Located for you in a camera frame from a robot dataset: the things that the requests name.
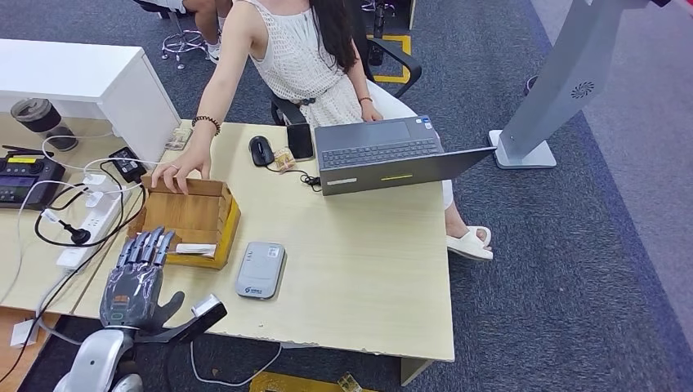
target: long black hair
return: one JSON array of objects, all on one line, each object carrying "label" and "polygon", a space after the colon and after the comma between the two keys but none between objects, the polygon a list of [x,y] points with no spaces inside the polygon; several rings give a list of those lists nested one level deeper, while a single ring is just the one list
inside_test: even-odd
[{"label": "long black hair", "polygon": [[320,31],[325,50],[334,56],[334,62],[344,72],[356,63],[356,53],[351,46],[351,13],[344,4],[345,0],[309,0]]}]

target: wooden tray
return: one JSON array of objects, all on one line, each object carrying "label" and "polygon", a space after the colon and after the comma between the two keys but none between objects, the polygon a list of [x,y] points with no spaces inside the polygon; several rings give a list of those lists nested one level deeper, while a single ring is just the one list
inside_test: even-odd
[{"label": "wooden tray", "polygon": [[214,257],[169,253],[167,263],[220,270],[229,259],[240,220],[240,209],[229,187],[221,181],[188,179],[188,194],[174,194],[162,181],[151,187],[151,177],[142,177],[149,190],[145,207],[127,227],[127,236],[163,226],[174,230],[182,243],[215,243]]}]

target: robot finger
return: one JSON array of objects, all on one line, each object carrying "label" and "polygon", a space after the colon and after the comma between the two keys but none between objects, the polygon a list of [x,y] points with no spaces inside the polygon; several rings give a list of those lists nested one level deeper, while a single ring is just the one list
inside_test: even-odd
[{"label": "robot finger", "polygon": [[149,241],[147,241],[144,250],[142,250],[142,257],[140,257],[141,263],[147,264],[152,262],[152,256],[154,255],[154,250],[156,250],[156,245],[159,242],[161,233],[163,233],[163,226],[159,226],[152,231]]}]

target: computer mouse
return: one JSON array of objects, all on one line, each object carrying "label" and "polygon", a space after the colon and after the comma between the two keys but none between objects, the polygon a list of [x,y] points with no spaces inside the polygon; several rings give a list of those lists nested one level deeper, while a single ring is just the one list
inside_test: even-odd
[{"label": "computer mouse", "polygon": [[264,136],[254,136],[248,144],[248,149],[257,167],[267,166],[275,161],[275,153],[272,152],[270,142]]}]

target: foot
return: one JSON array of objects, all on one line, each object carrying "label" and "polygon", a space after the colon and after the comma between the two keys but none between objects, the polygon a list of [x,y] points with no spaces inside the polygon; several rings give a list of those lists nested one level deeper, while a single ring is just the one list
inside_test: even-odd
[{"label": "foot", "polygon": [[461,238],[448,235],[445,241],[449,251],[457,253],[467,259],[483,261],[493,260],[494,254],[491,248],[485,246],[484,242],[479,237],[478,230],[476,233],[468,230]]},{"label": "foot", "polygon": [[476,236],[484,243],[484,249],[487,251],[491,250],[491,247],[489,247],[489,243],[491,242],[491,230],[486,229],[485,227],[481,226],[468,226],[468,227],[452,227],[447,225],[445,227],[445,233],[448,234],[449,237],[452,238],[462,238],[467,233],[469,233],[470,229],[475,230]]},{"label": "foot", "polygon": [[219,63],[219,57],[221,55],[221,45],[207,45],[207,55],[211,62],[214,64]]}]

